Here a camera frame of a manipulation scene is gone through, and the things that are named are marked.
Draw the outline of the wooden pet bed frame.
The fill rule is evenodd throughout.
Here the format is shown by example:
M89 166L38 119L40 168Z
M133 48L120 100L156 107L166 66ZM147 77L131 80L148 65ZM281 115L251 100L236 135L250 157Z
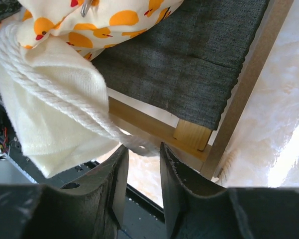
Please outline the wooden pet bed frame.
M217 131L182 119L176 127L172 127L158 116L142 109L150 109L151 105L116 91L112 91L109 98L111 119L123 130L147 139L156 146L165 142L188 166L207 179L218 176L222 167L222 156L292 4L291 0L269 2Z

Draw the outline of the grey bed base fabric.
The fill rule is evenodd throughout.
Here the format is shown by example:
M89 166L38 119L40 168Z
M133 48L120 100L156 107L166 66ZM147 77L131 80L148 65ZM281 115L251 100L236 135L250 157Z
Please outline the grey bed base fabric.
M93 65L109 88L216 130L268 4L186 0Z

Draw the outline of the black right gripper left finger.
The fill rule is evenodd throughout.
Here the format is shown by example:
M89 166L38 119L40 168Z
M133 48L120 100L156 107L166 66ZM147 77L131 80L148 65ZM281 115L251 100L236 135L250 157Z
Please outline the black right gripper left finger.
M128 149L61 189L0 184L0 239L115 239L122 226Z

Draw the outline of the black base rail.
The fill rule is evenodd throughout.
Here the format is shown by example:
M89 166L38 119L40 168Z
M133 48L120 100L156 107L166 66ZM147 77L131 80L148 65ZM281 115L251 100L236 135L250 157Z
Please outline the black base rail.
M44 178L29 158L23 156L21 145L16 137L9 142L9 161L32 183L62 187L91 169L97 162L88 162L67 170L50 179ZM119 239L164 239L166 227L163 209L132 186L127 185L125 211Z

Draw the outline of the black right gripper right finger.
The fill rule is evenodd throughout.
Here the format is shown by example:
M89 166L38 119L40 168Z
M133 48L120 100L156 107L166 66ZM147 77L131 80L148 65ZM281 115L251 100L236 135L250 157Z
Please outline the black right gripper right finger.
M170 239L299 239L299 188L225 188L164 143L160 173Z

